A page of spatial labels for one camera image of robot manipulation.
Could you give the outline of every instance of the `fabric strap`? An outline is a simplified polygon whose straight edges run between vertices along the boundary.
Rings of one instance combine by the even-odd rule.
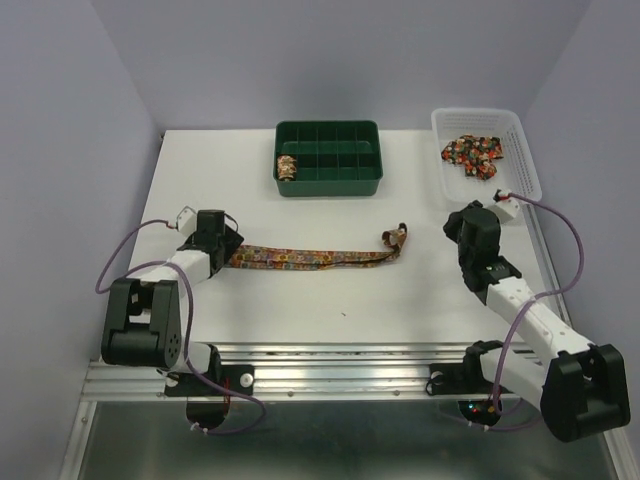
[[[396,260],[407,240],[407,226],[401,223],[395,230],[382,233],[387,252],[350,252],[322,250],[291,250],[288,248],[241,245],[228,266],[274,270],[326,270],[334,267],[371,268]]]

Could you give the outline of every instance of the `small fabric piece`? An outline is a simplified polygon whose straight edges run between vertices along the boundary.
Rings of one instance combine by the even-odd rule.
[[[441,157],[447,163],[464,166],[467,177],[489,180],[498,171],[493,161],[504,155],[498,137],[462,135],[444,147]]]
[[[296,159],[289,155],[280,155],[276,161],[278,170],[278,180],[281,182],[292,182],[296,179],[298,168]]]

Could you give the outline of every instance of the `screw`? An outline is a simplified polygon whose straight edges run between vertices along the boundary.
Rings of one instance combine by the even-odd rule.
[[[243,373],[240,376],[240,385],[242,385],[244,388],[249,388],[251,385],[253,385],[253,375],[251,375],[250,373]]]

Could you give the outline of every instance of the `white table surface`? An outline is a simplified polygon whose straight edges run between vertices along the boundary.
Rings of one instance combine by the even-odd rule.
[[[319,250],[379,250],[405,222],[395,263],[317,272],[223,269],[197,285],[193,340],[212,343],[443,343],[501,339],[507,324],[470,293],[456,245],[442,232],[430,131],[381,131],[384,177],[366,198],[284,198],[272,177],[274,130],[168,131],[144,220],[185,205],[224,209],[245,243]],[[136,240],[131,265],[165,259],[184,242],[161,226]],[[543,288],[524,222],[503,228],[502,253],[534,291]],[[186,300],[182,315],[186,318]]]

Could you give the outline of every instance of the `white wall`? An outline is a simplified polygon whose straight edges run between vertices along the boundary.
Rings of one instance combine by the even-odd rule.
[[[0,478],[50,479],[158,133],[85,0],[0,2],[0,65]]]
[[[589,0],[92,0],[162,128],[529,107]]]
[[[594,0],[525,119],[543,200],[575,221],[586,266],[567,294],[575,325],[625,357],[628,429],[640,452],[640,3]],[[576,268],[566,228],[542,216],[560,280]]]

